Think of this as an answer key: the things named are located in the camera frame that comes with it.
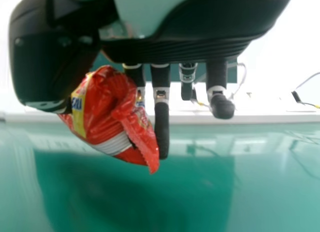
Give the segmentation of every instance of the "black robotic finger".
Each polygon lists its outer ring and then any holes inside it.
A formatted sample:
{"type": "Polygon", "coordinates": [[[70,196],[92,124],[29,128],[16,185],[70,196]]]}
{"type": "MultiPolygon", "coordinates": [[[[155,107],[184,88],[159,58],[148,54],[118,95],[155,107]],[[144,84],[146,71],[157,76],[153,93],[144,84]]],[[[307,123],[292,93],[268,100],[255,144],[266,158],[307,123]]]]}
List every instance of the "black robotic finger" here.
{"type": "Polygon", "coordinates": [[[143,64],[123,64],[125,74],[130,77],[137,86],[137,106],[145,107],[146,77],[143,64]]]}
{"type": "Polygon", "coordinates": [[[231,119],[235,114],[235,105],[227,100],[223,91],[227,88],[227,62],[222,60],[206,63],[206,92],[210,109],[218,119],[231,119]]]}
{"type": "Polygon", "coordinates": [[[154,106],[155,125],[154,132],[159,146],[160,159],[166,159],[169,154],[170,131],[169,131],[169,106],[159,102],[154,106]]]}
{"type": "Polygon", "coordinates": [[[193,82],[196,78],[197,66],[197,63],[179,64],[181,98],[183,101],[190,101],[192,98],[193,82]]]}
{"type": "Polygon", "coordinates": [[[169,94],[170,65],[151,65],[152,86],[154,94],[155,125],[154,132],[159,146],[160,159],[166,159],[169,154],[169,94]]]}

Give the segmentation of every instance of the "bolt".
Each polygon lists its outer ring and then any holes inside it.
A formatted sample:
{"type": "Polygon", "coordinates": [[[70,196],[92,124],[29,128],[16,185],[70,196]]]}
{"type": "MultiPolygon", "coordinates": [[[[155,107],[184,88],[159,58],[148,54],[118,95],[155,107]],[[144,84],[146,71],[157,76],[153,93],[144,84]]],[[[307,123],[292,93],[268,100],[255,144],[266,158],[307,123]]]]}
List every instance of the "bolt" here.
{"type": "Polygon", "coordinates": [[[23,46],[24,43],[25,43],[25,42],[24,42],[21,38],[17,38],[17,39],[15,40],[15,45],[16,45],[16,46],[23,46]]]}

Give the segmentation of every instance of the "yellow label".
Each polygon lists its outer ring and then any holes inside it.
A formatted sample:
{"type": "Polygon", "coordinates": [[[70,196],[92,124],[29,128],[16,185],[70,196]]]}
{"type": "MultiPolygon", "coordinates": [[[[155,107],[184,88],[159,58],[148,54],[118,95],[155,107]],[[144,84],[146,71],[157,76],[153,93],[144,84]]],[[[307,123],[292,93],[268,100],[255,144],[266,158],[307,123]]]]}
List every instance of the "yellow label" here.
{"type": "Polygon", "coordinates": [[[77,87],[77,89],[71,94],[72,103],[72,116],[73,116],[73,128],[82,137],[86,138],[85,131],[85,104],[86,104],[86,94],[87,87],[92,78],[92,73],[86,75],[86,79],[77,87]]]}

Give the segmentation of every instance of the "reflective surface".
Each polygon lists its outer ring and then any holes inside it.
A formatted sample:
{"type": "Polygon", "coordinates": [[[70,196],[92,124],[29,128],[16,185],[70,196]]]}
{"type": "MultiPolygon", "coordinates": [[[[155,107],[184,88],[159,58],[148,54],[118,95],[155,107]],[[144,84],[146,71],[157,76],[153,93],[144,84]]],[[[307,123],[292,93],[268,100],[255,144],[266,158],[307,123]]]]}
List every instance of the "reflective surface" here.
{"type": "Polygon", "coordinates": [[[318,232],[320,125],[172,126],[145,167],[54,124],[0,123],[0,231],[318,232]]]}

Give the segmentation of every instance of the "red snack bag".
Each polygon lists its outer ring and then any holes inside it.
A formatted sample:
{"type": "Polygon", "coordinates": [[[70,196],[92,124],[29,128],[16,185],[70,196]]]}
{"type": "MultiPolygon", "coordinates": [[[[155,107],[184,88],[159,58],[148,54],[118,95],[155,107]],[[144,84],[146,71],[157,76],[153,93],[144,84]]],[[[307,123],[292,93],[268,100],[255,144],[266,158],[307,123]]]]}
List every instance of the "red snack bag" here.
{"type": "Polygon", "coordinates": [[[111,66],[103,66],[88,73],[72,93],[72,114],[59,117],[93,148],[146,165],[153,174],[159,168],[159,149],[145,109],[136,106],[136,94],[131,79],[111,66]]]}

